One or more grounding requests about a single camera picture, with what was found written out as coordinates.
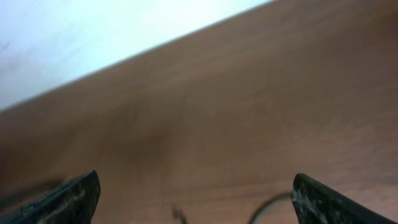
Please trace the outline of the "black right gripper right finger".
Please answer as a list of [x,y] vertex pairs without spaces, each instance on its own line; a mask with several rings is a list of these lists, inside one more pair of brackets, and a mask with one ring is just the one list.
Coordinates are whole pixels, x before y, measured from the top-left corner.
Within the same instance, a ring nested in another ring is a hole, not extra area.
[[300,224],[397,224],[303,173],[295,176],[291,201]]

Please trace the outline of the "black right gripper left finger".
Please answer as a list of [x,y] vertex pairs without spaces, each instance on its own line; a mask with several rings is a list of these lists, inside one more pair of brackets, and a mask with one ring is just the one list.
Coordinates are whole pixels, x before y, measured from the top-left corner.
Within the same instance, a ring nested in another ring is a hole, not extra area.
[[1,197],[1,223],[90,224],[100,193],[95,170],[45,180]]

